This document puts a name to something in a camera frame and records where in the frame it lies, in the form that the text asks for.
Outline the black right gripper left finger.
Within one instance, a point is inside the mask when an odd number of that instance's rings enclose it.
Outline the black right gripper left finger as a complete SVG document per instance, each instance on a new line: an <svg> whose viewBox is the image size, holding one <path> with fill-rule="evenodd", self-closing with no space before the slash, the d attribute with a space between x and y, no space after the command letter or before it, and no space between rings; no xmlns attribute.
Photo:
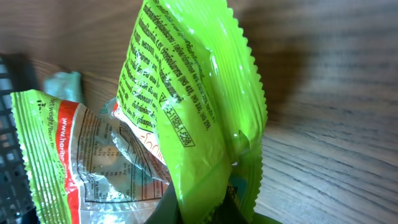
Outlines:
<svg viewBox="0 0 398 224"><path fill-rule="evenodd" d="M171 182L162 196L159 204L145 224L181 224L180 214L175 188Z"/></svg>

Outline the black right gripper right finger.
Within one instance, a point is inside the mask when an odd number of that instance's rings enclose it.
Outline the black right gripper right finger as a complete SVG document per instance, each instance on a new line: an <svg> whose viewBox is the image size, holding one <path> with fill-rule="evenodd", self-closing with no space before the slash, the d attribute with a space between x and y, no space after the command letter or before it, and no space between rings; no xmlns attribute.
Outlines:
<svg viewBox="0 0 398 224"><path fill-rule="evenodd" d="M239 211L232 196L226 192L223 203L215 210L212 219L212 224L281 224L267 216L255 213L252 216L252 221L247 221L243 214Z"/></svg>

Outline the green snack bag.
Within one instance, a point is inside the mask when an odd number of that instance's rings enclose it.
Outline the green snack bag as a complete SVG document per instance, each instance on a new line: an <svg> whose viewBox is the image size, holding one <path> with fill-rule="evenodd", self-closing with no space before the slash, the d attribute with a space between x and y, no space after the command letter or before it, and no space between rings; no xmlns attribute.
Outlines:
<svg viewBox="0 0 398 224"><path fill-rule="evenodd" d="M251 222L266 99L226 1L144 1L111 101L11 93L41 223L145 223L172 182L182 223L211 223L228 192Z"/></svg>

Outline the light teal snack packet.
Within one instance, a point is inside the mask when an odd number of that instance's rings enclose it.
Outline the light teal snack packet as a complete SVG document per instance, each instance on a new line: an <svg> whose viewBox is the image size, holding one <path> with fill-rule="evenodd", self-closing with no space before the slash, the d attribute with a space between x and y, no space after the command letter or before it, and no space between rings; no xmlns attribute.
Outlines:
<svg viewBox="0 0 398 224"><path fill-rule="evenodd" d="M57 72L44 80L44 92L62 100L84 103L79 72Z"/></svg>

